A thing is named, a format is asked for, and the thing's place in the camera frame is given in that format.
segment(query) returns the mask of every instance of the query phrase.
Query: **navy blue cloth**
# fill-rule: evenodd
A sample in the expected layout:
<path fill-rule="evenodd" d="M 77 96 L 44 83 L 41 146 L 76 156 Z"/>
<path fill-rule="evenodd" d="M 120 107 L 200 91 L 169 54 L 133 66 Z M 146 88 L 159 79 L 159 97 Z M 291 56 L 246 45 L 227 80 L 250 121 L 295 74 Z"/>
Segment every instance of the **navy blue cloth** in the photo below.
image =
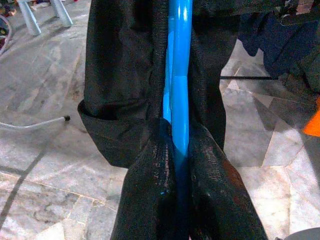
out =
<path fill-rule="evenodd" d="M 245 14 L 240 19 L 238 38 L 244 49 L 255 56 L 260 48 L 264 67 L 274 78 L 288 72 L 317 44 L 317 21 L 282 26 L 273 13 Z"/>

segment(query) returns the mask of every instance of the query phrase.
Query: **marble floor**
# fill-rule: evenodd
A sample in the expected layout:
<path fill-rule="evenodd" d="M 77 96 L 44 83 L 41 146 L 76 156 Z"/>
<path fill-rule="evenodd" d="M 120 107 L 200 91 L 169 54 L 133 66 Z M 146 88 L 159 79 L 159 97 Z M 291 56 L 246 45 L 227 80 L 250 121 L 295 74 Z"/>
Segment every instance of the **marble floor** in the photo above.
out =
<path fill-rule="evenodd" d="M 28 125 L 71 115 L 28 133 L 0 130 L 0 240 L 107 240 L 126 170 L 98 152 L 77 113 L 83 98 L 89 0 L 65 2 L 74 25 L 50 7 L 35 13 L 42 34 L 22 17 L 0 57 L 0 121 Z M 263 55 L 240 41 L 228 76 L 267 76 Z M 316 95 L 299 79 L 222 80 L 225 153 L 238 169 L 270 240 L 320 227 L 320 138 L 303 134 Z"/>

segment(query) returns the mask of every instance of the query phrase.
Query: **tiled floor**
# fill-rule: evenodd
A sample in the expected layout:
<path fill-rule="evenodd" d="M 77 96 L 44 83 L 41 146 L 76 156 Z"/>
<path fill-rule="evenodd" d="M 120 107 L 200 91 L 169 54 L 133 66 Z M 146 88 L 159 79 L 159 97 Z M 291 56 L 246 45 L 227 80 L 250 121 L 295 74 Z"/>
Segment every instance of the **tiled floor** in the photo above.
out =
<path fill-rule="evenodd" d="M 27 125 L 71 115 L 66 125 L 0 130 L 0 240 L 107 240 L 126 170 L 110 166 L 77 114 L 83 98 L 89 0 L 68 0 L 74 26 L 50 7 L 32 37 L 18 14 L 0 57 L 0 121 Z M 261 52 L 241 42 L 222 75 L 265 76 Z M 271 240 L 320 227 L 320 138 L 302 133 L 315 98 L 300 81 L 222 80 L 225 153 L 237 167 Z"/>

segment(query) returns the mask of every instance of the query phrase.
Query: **black rubber cap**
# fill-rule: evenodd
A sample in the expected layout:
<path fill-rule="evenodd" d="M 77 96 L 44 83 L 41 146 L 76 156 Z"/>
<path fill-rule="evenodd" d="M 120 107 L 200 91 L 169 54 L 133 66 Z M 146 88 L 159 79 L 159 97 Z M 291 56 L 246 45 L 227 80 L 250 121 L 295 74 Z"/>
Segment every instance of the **black rubber cap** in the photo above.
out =
<path fill-rule="evenodd" d="M 69 115 L 64 116 L 64 120 L 65 120 L 66 122 L 70 121 L 70 119 L 71 119 L 71 117 L 70 117 Z"/>

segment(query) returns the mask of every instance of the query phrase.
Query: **orange object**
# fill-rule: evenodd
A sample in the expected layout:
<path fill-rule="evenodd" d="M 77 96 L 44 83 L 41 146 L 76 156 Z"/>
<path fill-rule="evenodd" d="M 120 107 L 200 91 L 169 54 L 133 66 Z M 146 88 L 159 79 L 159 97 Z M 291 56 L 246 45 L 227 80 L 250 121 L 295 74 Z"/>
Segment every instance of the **orange object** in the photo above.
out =
<path fill-rule="evenodd" d="M 316 105 L 317 112 L 305 126 L 303 132 L 311 136 L 320 137 L 320 97 L 316 100 Z"/>

